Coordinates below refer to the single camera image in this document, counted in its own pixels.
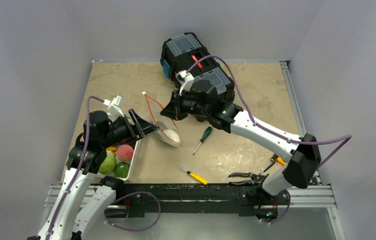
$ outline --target white tray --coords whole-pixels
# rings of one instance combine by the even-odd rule
[[[128,181],[130,182],[131,181],[131,178],[132,178],[132,175],[133,175],[133,172],[134,172],[134,169],[135,169],[135,164],[137,163],[137,158],[138,158],[138,152],[140,150],[140,146],[141,146],[141,140],[138,140],[135,144],[135,148],[133,149],[133,156],[132,156],[132,161],[130,162],[130,166],[129,166],[129,172],[127,173],[127,177],[126,178],[121,178],[121,177],[116,177],[115,176],[115,173],[114,172],[111,172],[109,174],[101,174],[101,173],[97,173],[95,175],[96,178],[104,178],[105,176],[111,176],[111,177],[115,177],[115,178],[118,178],[118,179],[121,179],[123,181]]]

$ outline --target green fruit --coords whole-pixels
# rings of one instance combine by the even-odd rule
[[[118,178],[124,179],[129,173],[129,164],[122,161],[114,167],[114,175]]]
[[[110,174],[113,172],[116,166],[116,158],[115,154],[111,151],[107,151],[107,157],[105,157],[104,161],[99,166],[98,172],[100,174]]]

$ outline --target marble-pattern surface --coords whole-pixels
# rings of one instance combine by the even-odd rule
[[[298,134],[297,125],[284,77],[279,63],[230,63],[245,101],[253,115],[284,131]],[[86,119],[86,99],[97,96],[112,100],[116,95],[124,97],[122,110],[133,108],[141,117],[147,118],[148,107],[142,91],[167,105],[171,92],[176,89],[173,82],[165,78],[159,62],[107,62],[94,63],[86,87],[79,117],[75,126],[72,145],[76,136],[83,131]],[[237,93],[234,103],[243,106]],[[106,110],[98,101],[90,102],[90,111]],[[209,126],[188,116],[176,122],[183,147],[173,147],[155,137],[142,141],[134,169],[132,183],[195,183],[180,165],[209,183],[228,182],[233,172],[260,171],[269,162],[272,152],[241,136],[214,129],[198,152],[204,130]],[[268,171],[275,172],[281,166],[276,163]]]

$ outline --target screwdriver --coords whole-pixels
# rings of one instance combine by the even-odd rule
[[[204,140],[206,140],[206,138],[212,133],[212,127],[209,126],[208,128],[205,129],[204,131],[204,134],[202,135],[202,138],[200,139],[200,144],[198,145],[198,147],[195,149],[194,153],[192,154],[194,156],[194,154],[196,154],[197,150],[199,149],[199,147],[201,146],[201,144],[204,143]]]
[[[285,164],[287,164],[284,160],[282,160],[280,156],[273,154],[273,156],[270,158],[270,162],[263,168],[263,170],[260,172],[260,175],[262,175],[262,173],[266,172],[270,167],[272,167],[276,161],[282,166],[285,166]]]
[[[189,176],[191,176],[193,179],[199,181],[200,183],[202,183],[203,185],[207,185],[207,181],[202,178],[201,176],[193,173],[193,172],[190,172],[188,170],[186,170],[185,168],[181,167],[181,166],[178,166],[180,169],[184,170]]]

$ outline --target pliers handle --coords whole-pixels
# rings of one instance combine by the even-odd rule
[[[259,182],[259,175],[256,175],[251,172],[233,172],[228,176],[228,178],[232,178],[232,177],[242,177],[242,178],[250,177],[249,180],[230,181],[229,184],[234,185],[234,186],[250,186],[250,185],[257,184]]]

